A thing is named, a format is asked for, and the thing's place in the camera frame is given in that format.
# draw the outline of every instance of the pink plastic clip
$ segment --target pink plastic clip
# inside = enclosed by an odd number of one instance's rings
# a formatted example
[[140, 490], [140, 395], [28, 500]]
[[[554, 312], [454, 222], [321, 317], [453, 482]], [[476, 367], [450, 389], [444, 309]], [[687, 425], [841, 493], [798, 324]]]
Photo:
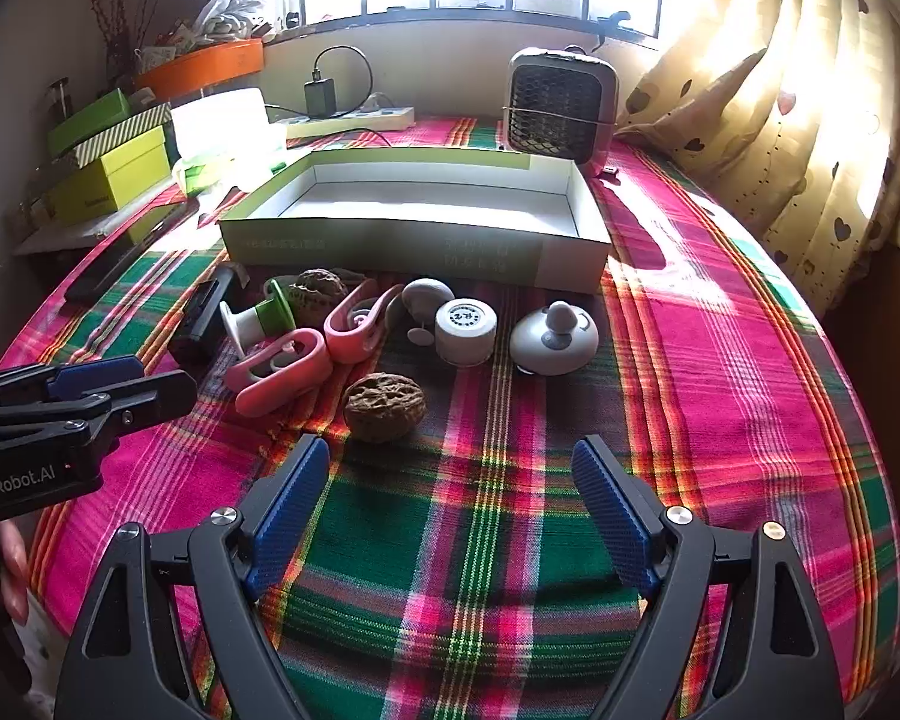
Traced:
[[[380, 295], [380, 286], [369, 278], [333, 309], [333, 313], [323, 323], [323, 334], [334, 362], [354, 365], [373, 354], [386, 330], [386, 308], [402, 292], [403, 285], [397, 284]], [[358, 304], [374, 299], [376, 302], [367, 313], [360, 311], [359, 317], [350, 316]]]
[[223, 384], [237, 392], [237, 413], [263, 416], [321, 385], [333, 373], [333, 361], [316, 330], [299, 328], [233, 365]]

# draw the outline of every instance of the blue gripper pad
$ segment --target blue gripper pad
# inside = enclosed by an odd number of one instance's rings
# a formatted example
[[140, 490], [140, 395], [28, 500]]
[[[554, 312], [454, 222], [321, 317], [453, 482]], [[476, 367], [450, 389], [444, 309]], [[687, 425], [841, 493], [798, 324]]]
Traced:
[[644, 598], [652, 597], [660, 587], [660, 577], [650, 558], [650, 534], [588, 442], [577, 442], [570, 470], [620, 581], [636, 587]]
[[56, 400], [79, 400], [86, 392], [104, 386], [142, 379], [144, 364], [133, 355], [94, 360], [82, 365], [65, 365], [47, 385], [47, 394]]
[[268, 587], [283, 579], [329, 473], [330, 450], [324, 440], [314, 440], [274, 493], [274, 502], [253, 538], [250, 571], [244, 579], [244, 589], [252, 600], [258, 600]]

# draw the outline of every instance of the open cardboard box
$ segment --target open cardboard box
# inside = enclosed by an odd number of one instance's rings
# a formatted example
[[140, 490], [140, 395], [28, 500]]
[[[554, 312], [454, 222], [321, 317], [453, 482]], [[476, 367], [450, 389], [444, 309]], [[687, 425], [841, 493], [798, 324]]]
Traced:
[[291, 153], [221, 220], [233, 261], [600, 290], [610, 235], [572, 162], [436, 146]]

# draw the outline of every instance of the green box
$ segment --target green box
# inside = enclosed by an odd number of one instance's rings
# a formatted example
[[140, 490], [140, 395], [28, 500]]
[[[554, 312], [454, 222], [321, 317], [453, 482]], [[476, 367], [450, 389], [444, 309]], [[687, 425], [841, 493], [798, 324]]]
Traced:
[[600, 290], [610, 234], [569, 160], [434, 146], [291, 153], [221, 219], [234, 262]]
[[47, 135], [50, 156], [56, 158], [77, 143], [110, 129], [130, 118], [130, 103], [119, 89], [104, 95], [96, 103], [74, 113], [66, 122]]
[[112, 214], [170, 175], [163, 127], [109, 151], [50, 190], [63, 224]]

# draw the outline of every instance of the curtain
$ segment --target curtain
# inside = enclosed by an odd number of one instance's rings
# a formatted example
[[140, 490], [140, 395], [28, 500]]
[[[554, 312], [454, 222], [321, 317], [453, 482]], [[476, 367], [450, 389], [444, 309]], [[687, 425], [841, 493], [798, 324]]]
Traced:
[[883, 0], [698, 0], [618, 136], [665, 151], [820, 316], [900, 247], [900, 29]]

